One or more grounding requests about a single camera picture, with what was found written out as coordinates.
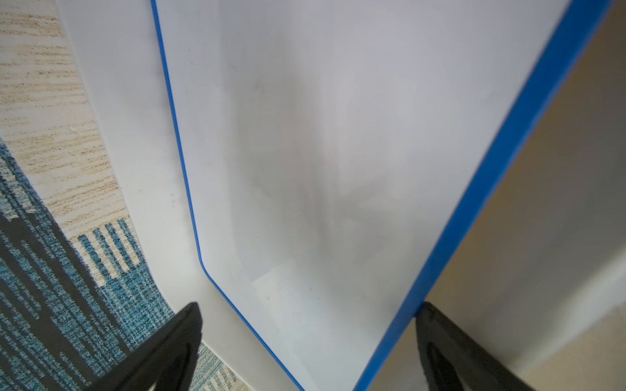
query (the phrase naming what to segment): whiteboard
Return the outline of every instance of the whiteboard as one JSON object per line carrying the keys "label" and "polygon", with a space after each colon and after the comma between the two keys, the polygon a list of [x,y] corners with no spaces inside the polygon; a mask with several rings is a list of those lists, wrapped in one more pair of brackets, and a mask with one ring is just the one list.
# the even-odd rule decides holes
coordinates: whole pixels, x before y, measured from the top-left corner
{"label": "whiteboard", "polygon": [[367,387],[567,5],[155,1],[202,265],[301,388]]}
{"label": "whiteboard", "polygon": [[252,390],[297,390],[198,260],[150,2],[56,5],[159,292],[174,312],[198,303],[203,342]]}

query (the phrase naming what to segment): beige wall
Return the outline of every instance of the beige wall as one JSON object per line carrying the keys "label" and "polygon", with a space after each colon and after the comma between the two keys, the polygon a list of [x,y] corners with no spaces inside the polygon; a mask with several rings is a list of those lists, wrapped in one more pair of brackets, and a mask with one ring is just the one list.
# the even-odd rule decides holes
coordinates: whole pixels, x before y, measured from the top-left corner
{"label": "beige wall", "polygon": [[524,379],[537,391],[626,389],[626,306],[576,338]]}
{"label": "beige wall", "polygon": [[[626,389],[626,1],[427,300],[539,391]],[[412,333],[373,390],[426,390]]]}

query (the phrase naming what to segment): blue whiteboard frame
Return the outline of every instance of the blue whiteboard frame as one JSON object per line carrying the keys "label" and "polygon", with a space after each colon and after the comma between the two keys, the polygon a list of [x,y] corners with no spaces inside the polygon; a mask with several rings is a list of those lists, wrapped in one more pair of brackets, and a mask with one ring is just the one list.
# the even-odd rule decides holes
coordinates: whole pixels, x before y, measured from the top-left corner
{"label": "blue whiteboard frame", "polygon": [[[215,288],[217,288],[228,304],[237,312],[237,315],[239,315],[250,328],[252,333],[259,339],[261,344],[268,350],[289,378],[300,390],[304,391],[300,383],[298,383],[294,376],[285,368],[285,365],[276,357],[272,349],[263,341],[263,338],[261,338],[246,318],[237,310],[237,307],[228,299],[215,281],[213,281],[204,268],[204,264],[202,264],[202,254],[198,242],[198,232],[195,224],[195,216],[193,214],[193,203],[187,181],[185,157],[180,142],[180,133],[178,132],[176,108],[172,96],[172,86],[170,84],[156,1],[157,0],[150,0],[200,263],[208,279],[215,285]],[[560,86],[569,75],[573,65],[587,46],[587,43],[593,36],[593,33],[608,11],[611,3],[611,0],[571,1],[555,32],[550,38],[550,41],[543,50],[541,57],[530,73],[524,87],[521,89],[514,105],[509,110],[504,123],[491,143],[474,177],[472,177],[452,217],[448,220],[439,240],[435,244],[430,256],[428,256],[422,270],[419,272],[407,297],[400,306],[398,313],[376,347],[374,354],[368,361],[367,366],[354,387],[354,391],[365,391],[369,388],[370,384],[372,384],[376,374],[380,371],[389,354],[396,346],[400,336],[424,302],[426,295],[432,289],[441,272],[446,267],[450,258],[452,258],[456,249],[461,244],[461,241],[489,200],[491,194],[504,177],[515,159],[515,156],[517,156],[526,139],[530,136],[537,122],[539,122],[543,116],[544,111],[548,108],[552,99],[560,89]]]}

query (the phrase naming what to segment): carpet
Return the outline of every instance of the carpet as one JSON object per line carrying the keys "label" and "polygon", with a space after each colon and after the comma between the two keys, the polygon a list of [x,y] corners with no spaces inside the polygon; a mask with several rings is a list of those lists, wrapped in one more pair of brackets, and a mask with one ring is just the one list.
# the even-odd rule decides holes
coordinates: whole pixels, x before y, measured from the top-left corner
{"label": "carpet", "polygon": [[[0,4],[0,76],[0,389],[81,390],[173,312],[53,0]],[[204,344],[198,354],[192,390],[247,389]]]}

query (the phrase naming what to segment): rug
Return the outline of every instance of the rug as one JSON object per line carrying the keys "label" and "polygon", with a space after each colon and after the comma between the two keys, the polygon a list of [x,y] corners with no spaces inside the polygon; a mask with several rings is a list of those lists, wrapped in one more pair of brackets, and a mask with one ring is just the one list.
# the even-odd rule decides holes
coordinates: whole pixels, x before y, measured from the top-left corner
{"label": "rug", "polygon": [[[0,389],[81,390],[173,312],[53,0],[0,4],[0,114]],[[247,389],[204,344],[198,354],[192,390]]]}

